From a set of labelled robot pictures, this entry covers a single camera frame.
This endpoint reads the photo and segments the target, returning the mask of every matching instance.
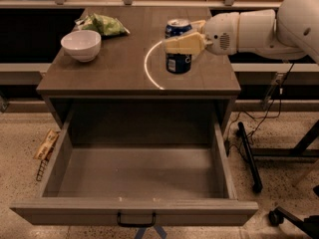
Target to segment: open drawer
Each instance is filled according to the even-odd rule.
[[[75,101],[39,198],[12,203],[32,224],[243,225],[209,100]]]

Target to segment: speckled floor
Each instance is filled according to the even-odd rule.
[[[262,117],[263,113],[253,115]],[[237,116],[238,113],[234,113],[231,119]],[[318,119],[318,113],[282,113],[278,119],[267,119],[260,126],[253,136],[254,144],[293,147]],[[242,113],[238,121],[243,121],[250,132],[260,119],[254,120]],[[0,114],[0,238],[135,238],[137,229],[33,226],[9,209],[13,200],[37,194],[40,183],[35,178],[39,161],[33,159],[33,155],[48,128],[58,129],[49,114]],[[237,122],[234,122],[228,138],[230,143],[239,145],[236,129]],[[318,148],[319,140],[311,147]],[[319,214],[319,197],[312,191],[319,184],[319,169],[309,173],[297,187],[292,186],[292,181],[316,159],[258,158],[256,164],[264,186],[259,194],[252,192],[249,167],[235,147],[230,149],[228,160],[238,198],[257,201],[258,212],[243,227],[165,227],[166,238],[308,238],[287,221],[279,227],[271,227],[267,214],[277,205],[302,219]],[[148,229],[144,238],[160,237],[154,229]]]

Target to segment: blue can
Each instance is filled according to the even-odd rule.
[[[180,36],[191,29],[186,19],[173,19],[167,22],[165,37]],[[191,54],[166,54],[166,69],[174,74],[183,74],[190,70]]]

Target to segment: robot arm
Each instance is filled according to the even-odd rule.
[[[319,0],[284,0],[277,18],[273,10],[218,14],[205,22],[201,32],[166,39],[166,52],[197,54],[203,49],[216,55],[251,52],[281,60],[309,55],[319,64]],[[187,49],[171,49],[171,43],[178,47],[179,40],[180,46]]]

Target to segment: bowl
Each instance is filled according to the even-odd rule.
[[[92,30],[79,30],[63,37],[61,45],[72,58],[89,62],[100,52],[101,35]]]

